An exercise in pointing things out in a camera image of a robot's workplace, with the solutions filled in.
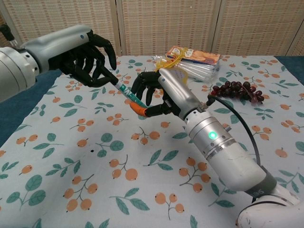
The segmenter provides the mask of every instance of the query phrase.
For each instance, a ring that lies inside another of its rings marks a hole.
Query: robotic hand
[[[105,68],[103,47],[112,69],[116,56],[109,40],[94,34],[90,27],[76,25],[30,40],[19,48],[7,25],[0,26],[13,48],[0,48],[0,102],[34,85],[38,74],[60,69],[82,84],[101,87],[118,79]],[[92,77],[89,75],[96,61]]]
[[[163,104],[149,108],[131,103],[139,115],[150,117],[172,112],[186,123],[186,132],[225,185],[244,191],[257,199],[243,209],[238,217],[240,228],[301,228],[304,203],[281,185],[243,150],[218,120],[206,109],[214,100],[203,104],[182,83],[184,73],[177,68],[161,68],[158,72],[142,72],[131,91],[142,98],[147,88],[146,103],[150,105],[156,88],[163,89]]]

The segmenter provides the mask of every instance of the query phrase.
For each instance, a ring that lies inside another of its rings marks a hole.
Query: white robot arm
[[[182,83],[183,74],[177,68],[158,72],[143,72],[135,80],[132,92],[141,98],[147,87],[146,100],[151,102],[155,88],[164,90],[164,103],[142,108],[131,103],[131,108],[140,115],[150,117],[172,112],[186,123],[186,132],[206,158],[225,185],[233,191],[244,191],[257,199],[243,209],[238,217],[239,228],[302,228],[304,203],[287,189],[278,185],[275,178],[243,150],[218,120],[206,111],[207,107],[220,100],[209,96],[203,104]]]
[[[110,65],[115,69],[116,57],[111,43],[93,34],[88,26],[78,25],[54,32],[20,48],[13,38],[10,37],[10,41],[14,48],[0,48],[0,102],[30,88],[38,74],[58,68],[87,86],[100,87],[108,82],[115,85],[118,81],[104,67],[105,57],[95,47],[105,48]],[[90,77],[94,60],[96,69]],[[257,199],[240,212],[238,227],[302,228],[304,203],[277,185],[272,175],[239,146],[228,129],[206,111],[215,98],[210,96],[207,105],[201,103],[178,79],[181,74],[183,72],[175,68],[139,74],[132,92],[141,99],[148,88],[146,103],[150,105],[155,88],[162,88],[164,103],[149,108],[131,103],[131,108],[146,117],[173,113],[185,121],[187,134],[225,185]]]
[[[116,69],[116,56],[111,43],[94,34],[90,27],[76,25],[30,40],[20,47],[7,25],[0,26],[14,48],[0,48],[0,102],[34,85],[35,77],[49,70],[61,69],[84,85],[100,87],[117,83],[104,67],[105,57],[95,47],[104,47],[110,65]],[[93,76],[89,73],[96,60]]]

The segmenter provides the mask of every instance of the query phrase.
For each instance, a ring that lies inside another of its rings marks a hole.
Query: plastic bag
[[[165,56],[155,56],[155,61],[164,61],[166,62]],[[211,81],[217,75],[219,70],[219,63],[215,65],[202,64],[202,63],[192,63],[189,61],[182,60],[177,63],[175,67],[185,70],[189,77],[195,78],[200,81]]]

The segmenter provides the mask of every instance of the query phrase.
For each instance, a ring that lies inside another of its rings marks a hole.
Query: tablecloth
[[[112,72],[131,86],[153,62],[122,56]],[[274,57],[223,56],[213,83],[189,78],[188,87],[206,101],[227,80],[263,92],[262,105],[225,100],[251,128],[262,164],[304,198],[304,86]],[[254,158],[238,119],[216,102],[209,111]],[[0,148],[0,227],[235,227],[251,197],[227,189],[184,127],[172,114],[135,115],[111,84],[89,88],[62,75]]]

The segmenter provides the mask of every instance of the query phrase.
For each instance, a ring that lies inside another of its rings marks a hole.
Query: beige wall
[[[230,55],[304,55],[304,0],[0,2],[22,42],[87,24],[118,55],[164,54],[173,45]]]

